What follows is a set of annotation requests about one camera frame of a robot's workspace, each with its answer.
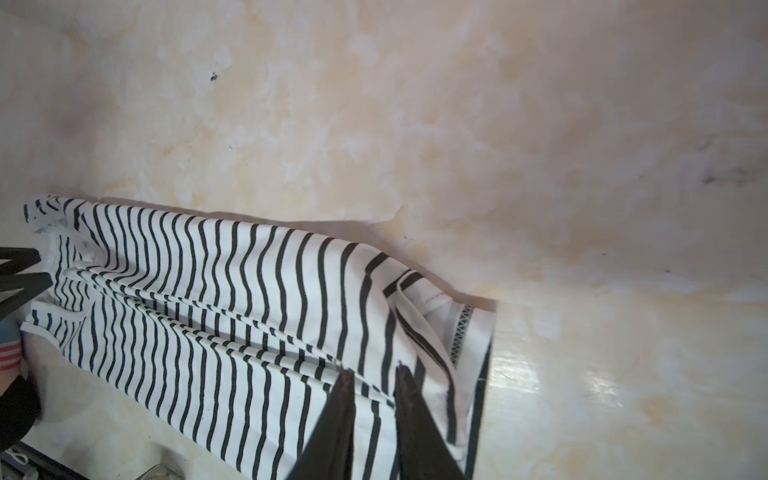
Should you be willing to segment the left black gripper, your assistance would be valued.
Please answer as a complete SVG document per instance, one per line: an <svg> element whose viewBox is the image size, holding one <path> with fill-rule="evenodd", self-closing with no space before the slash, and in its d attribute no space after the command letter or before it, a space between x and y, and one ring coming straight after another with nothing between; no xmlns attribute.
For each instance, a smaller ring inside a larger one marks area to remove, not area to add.
<svg viewBox="0 0 768 480"><path fill-rule="evenodd" d="M40 262L34 248L1 248L1 292L11 292L1 301L2 320L52 286L47 272L26 272Z"/></svg>

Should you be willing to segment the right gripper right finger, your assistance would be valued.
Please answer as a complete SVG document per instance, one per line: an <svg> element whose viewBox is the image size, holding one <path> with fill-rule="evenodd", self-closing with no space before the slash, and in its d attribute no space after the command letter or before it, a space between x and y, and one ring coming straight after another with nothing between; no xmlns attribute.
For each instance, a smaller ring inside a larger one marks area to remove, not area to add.
<svg viewBox="0 0 768 480"><path fill-rule="evenodd" d="M395 415L401 479L464 479L410 369L404 365L396 369Z"/></svg>

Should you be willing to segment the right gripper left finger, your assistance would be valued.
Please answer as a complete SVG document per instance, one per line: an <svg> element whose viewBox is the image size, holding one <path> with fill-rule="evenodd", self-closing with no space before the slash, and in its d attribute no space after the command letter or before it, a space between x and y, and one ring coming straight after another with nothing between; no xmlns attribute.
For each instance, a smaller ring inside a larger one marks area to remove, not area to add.
<svg viewBox="0 0 768 480"><path fill-rule="evenodd" d="M349 370L342 371L289 479L351 478L356 416L354 386L354 374Z"/></svg>

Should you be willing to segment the black white striped tank top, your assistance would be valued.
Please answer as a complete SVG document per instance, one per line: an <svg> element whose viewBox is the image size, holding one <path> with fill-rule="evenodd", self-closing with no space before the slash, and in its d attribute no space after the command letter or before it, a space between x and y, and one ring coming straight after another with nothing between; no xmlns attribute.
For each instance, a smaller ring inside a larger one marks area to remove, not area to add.
<svg viewBox="0 0 768 480"><path fill-rule="evenodd" d="M48 196L50 292L23 329L250 479L284 479L340 370L355 376L352 473L395 479L409 368L449 452L476 456L491 312L379 249L295 228Z"/></svg>

